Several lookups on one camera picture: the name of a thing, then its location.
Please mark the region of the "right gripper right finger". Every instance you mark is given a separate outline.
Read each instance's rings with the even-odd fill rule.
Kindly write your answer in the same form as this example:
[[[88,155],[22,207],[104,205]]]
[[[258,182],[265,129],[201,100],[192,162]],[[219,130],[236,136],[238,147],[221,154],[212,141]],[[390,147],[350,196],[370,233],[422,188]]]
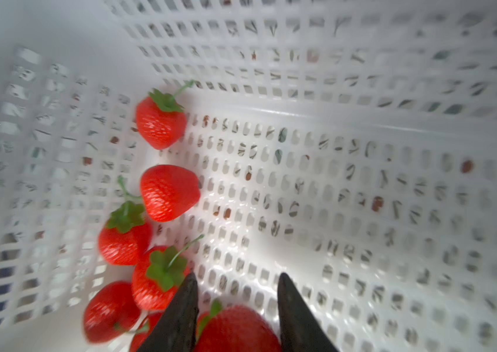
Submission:
[[[279,277],[277,298],[282,351],[337,352],[285,272]]]

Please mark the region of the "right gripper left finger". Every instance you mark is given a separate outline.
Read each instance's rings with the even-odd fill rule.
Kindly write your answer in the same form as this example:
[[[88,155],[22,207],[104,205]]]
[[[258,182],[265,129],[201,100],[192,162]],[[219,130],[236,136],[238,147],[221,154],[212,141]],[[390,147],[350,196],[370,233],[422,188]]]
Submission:
[[[190,273],[138,351],[193,351],[199,314],[198,295],[196,276]]]

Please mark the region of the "white plastic perforated basket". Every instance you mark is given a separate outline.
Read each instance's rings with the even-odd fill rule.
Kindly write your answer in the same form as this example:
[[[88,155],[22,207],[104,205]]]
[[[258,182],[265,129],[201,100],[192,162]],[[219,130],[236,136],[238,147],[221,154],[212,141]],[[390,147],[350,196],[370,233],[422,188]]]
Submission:
[[[497,351],[497,1],[0,1],[0,351],[129,349],[82,318],[157,164],[199,179],[152,243],[204,235],[200,310],[278,329],[285,272],[340,351]]]

